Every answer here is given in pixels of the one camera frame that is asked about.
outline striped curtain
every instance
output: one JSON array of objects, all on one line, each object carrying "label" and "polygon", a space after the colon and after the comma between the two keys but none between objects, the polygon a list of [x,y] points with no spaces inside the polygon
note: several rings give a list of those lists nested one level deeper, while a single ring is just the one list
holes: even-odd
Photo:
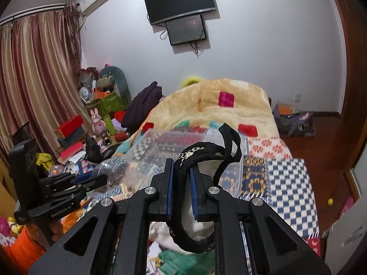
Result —
[{"label": "striped curtain", "polygon": [[78,13],[74,4],[67,6],[0,27],[0,156],[6,164],[12,134],[27,121],[41,151],[54,158],[59,146],[54,130],[61,123],[81,114],[91,129],[76,88]]}]

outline magenta square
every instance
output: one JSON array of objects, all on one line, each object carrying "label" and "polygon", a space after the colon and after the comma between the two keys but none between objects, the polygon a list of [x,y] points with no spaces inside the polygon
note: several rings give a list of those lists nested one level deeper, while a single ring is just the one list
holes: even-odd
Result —
[{"label": "magenta square", "polygon": [[218,99],[219,106],[233,107],[234,106],[234,95],[227,92],[220,92]]}]

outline pink stuffed bunny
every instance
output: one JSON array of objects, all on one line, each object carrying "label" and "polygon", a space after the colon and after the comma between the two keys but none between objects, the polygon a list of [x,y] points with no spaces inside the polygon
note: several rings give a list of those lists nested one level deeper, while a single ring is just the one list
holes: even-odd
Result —
[{"label": "pink stuffed bunny", "polygon": [[96,136],[100,136],[102,132],[107,132],[106,123],[102,120],[98,114],[98,109],[91,110],[91,120],[93,124],[93,132]]}]

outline silver screw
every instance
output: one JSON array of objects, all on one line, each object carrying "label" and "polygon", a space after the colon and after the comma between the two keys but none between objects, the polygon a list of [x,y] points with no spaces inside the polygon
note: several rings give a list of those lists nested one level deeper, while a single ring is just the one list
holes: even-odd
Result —
[{"label": "silver screw", "polygon": [[210,194],[218,194],[220,190],[218,187],[212,186],[212,187],[209,187],[208,191]]},{"label": "silver screw", "polygon": [[144,189],[144,191],[145,191],[145,193],[146,193],[146,194],[153,194],[153,193],[155,193],[157,190],[156,190],[154,187],[149,186],[149,187],[146,187],[146,188]]},{"label": "silver screw", "polygon": [[100,204],[103,207],[108,207],[109,205],[112,204],[112,200],[111,200],[111,198],[104,198],[103,200],[100,201]]},{"label": "silver screw", "polygon": [[253,198],[253,204],[255,206],[261,206],[264,203],[264,201],[261,198]]}]

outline black strap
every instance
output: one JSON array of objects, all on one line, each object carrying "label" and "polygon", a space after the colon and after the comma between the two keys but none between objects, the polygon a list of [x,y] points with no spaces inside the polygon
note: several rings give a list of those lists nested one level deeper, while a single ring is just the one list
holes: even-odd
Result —
[{"label": "black strap", "polygon": [[[181,212],[190,168],[199,162],[222,160],[213,177],[213,184],[218,186],[220,177],[227,166],[230,163],[239,162],[242,157],[241,138],[239,134],[226,123],[219,128],[219,132],[223,137],[224,147],[209,142],[198,142],[184,149],[174,164],[172,215],[167,225],[173,241],[185,251],[202,253],[210,251],[214,247],[214,234],[211,234],[203,240],[195,241],[188,236],[182,226]],[[234,156],[231,155],[232,142],[237,146],[237,151]]]}]

